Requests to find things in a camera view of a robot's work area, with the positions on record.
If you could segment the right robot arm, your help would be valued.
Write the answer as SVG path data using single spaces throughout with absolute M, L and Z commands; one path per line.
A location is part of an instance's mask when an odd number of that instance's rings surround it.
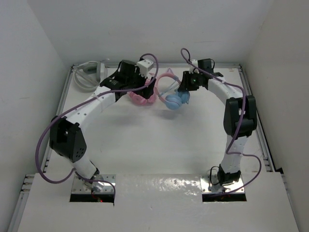
M 183 72 L 177 90 L 179 97 L 186 102 L 191 91 L 204 87 L 225 105 L 223 126 L 227 134 L 227 145 L 218 167 L 217 179 L 219 185 L 229 185 L 240 178 L 244 146 L 257 128 L 255 97 L 247 95 L 243 87 L 226 82 L 221 73 L 214 72 L 214 62 L 210 58 L 189 59 L 187 63 L 190 70 Z

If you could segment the blue pink cat-ear headphones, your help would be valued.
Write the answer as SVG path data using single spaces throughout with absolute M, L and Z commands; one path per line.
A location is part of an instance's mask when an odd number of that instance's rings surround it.
M 168 87 L 166 91 L 160 92 L 158 88 L 159 80 L 163 77 L 169 77 L 173 79 L 173 83 Z M 178 76 L 176 76 L 171 68 L 168 68 L 165 73 L 161 74 L 157 77 L 155 85 L 154 85 L 154 92 L 159 98 L 160 101 L 162 101 L 165 106 L 170 110 L 177 110 L 179 109 L 183 104 L 188 104 L 190 100 L 190 93 L 189 91 L 181 92 L 178 90 L 180 87 L 181 81 Z M 164 94 L 166 94 L 168 91 L 175 89 L 174 94 L 169 94 L 166 97 L 163 97 Z

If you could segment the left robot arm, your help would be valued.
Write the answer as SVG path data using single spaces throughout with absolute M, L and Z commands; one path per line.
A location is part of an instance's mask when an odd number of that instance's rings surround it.
M 136 63 L 122 60 L 118 69 L 101 81 L 91 97 L 73 107 L 67 114 L 53 120 L 49 146 L 57 154 L 68 159 L 81 178 L 94 179 L 99 174 L 86 151 L 84 132 L 87 126 L 104 109 L 116 103 L 128 92 L 136 92 L 146 99 L 150 98 L 155 78 L 152 77 L 149 82 L 146 80 L 153 66 L 153 61 L 144 58 Z

